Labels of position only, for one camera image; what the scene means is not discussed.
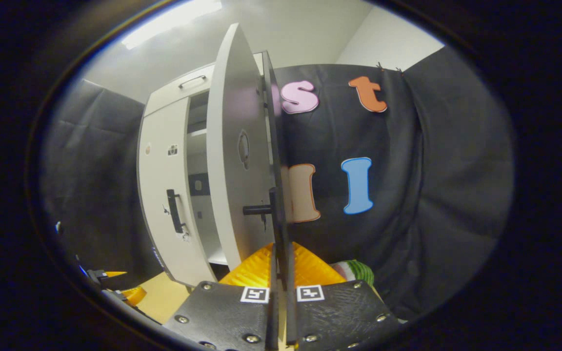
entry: green striped object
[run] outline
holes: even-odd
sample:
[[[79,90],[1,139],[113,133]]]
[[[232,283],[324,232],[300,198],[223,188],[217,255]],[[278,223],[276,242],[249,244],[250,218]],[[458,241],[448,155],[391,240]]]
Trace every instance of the green striped object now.
[[[337,273],[341,274],[346,280],[364,280],[372,286],[374,284],[374,273],[372,269],[357,260],[346,260],[332,264]]]

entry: white cabinet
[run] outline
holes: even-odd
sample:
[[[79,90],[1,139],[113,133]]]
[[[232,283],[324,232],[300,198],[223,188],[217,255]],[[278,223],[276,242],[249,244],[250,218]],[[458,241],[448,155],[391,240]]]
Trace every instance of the white cabinet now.
[[[214,64],[154,91],[138,149],[140,202],[164,269],[175,281],[216,281],[214,265],[234,269],[274,241],[272,220],[244,216],[268,204],[269,136],[262,56],[238,24]]]

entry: blue letter i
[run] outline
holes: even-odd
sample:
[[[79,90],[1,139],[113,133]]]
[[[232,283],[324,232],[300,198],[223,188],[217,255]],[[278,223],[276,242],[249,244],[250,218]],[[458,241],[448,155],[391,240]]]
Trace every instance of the blue letter i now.
[[[368,168],[372,160],[367,157],[349,158],[341,163],[341,169],[348,174],[348,205],[344,213],[357,214],[372,209],[368,197]]]

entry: cabinet door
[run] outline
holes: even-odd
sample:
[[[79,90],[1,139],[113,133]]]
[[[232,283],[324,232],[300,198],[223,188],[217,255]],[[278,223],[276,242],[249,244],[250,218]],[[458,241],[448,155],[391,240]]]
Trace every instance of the cabinet door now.
[[[272,185],[260,71],[238,24],[219,50],[207,107],[207,169],[216,226],[230,269],[274,241],[272,221],[244,216],[269,204]]]
[[[190,98],[146,115],[140,127],[140,201],[165,271],[178,282],[216,281],[194,220],[186,162]]]

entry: foam letter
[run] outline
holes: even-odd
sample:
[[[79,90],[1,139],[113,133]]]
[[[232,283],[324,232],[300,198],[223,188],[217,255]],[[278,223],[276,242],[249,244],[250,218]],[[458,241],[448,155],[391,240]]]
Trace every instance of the foam letter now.
[[[316,209],[312,191],[312,176],[316,173],[316,167],[313,164],[297,164],[290,167],[289,173],[294,222],[317,220],[321,214]]]
[[[349,158],[341,163],[341,169],[348,174],[348,205],[344,213],[357,214],[372,209],[368,197],[368,169],[372,160],[367,157]]]
[[[286,84],[281,89],[281,97],[285,100],[281,107],[289,114],[314,110],[318,106],[318,97],[310,93],[313,89],[314,85],[306,80]]]
[[[368,77],[361,76],[359,78],[354,78],[348,82],[348,85],[357,89],[359,101],[366,110],[374,113],[382,113],[387,109],[387,104],[384,101],[377,100],[377,95],[374,93],[374,91],[381,91],[381,86],[377,83],[370,82]]]

